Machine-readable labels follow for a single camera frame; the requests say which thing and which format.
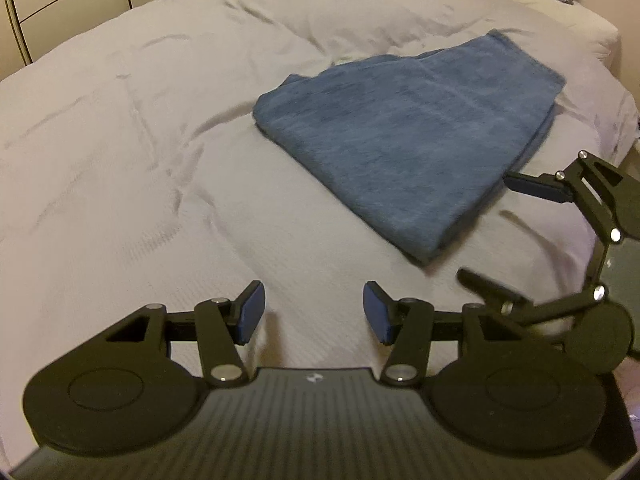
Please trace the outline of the blue denim jeans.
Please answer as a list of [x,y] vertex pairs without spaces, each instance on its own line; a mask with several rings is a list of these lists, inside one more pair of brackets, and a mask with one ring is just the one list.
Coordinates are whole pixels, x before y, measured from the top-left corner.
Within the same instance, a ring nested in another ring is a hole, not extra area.
[[564,77],[493,30],[416,56],[291,75],[258,129],[378,234],[429,262],[546,140]]

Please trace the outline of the lavender duvet cover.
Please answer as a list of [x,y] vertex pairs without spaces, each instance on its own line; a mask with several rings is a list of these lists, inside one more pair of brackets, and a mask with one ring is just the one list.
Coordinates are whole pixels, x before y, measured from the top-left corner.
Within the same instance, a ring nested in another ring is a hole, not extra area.
[[539,301],[582,284],[579,211],[503,194],[416,266],[266,139],[252,109],[287,76],[417,55],[497,29],[565,77],[531,174],[586,150],[620,162],[636,104],[565,27],[512,0],[160,0],[1,85],[1,463],[35,449],[32,376],[151,302],[171,311],[264,282],[248,364],[380,368],[362,286],[456,310],[462,266]]

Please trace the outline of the white pillow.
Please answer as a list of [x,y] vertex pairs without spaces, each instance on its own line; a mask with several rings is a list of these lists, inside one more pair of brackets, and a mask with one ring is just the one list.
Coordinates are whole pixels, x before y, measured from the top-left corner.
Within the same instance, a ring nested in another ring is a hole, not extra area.
[[596,12],[580,3],[559,0],[512,0],[547,15],[568,28],[609,70],[620,50],[620,31]]

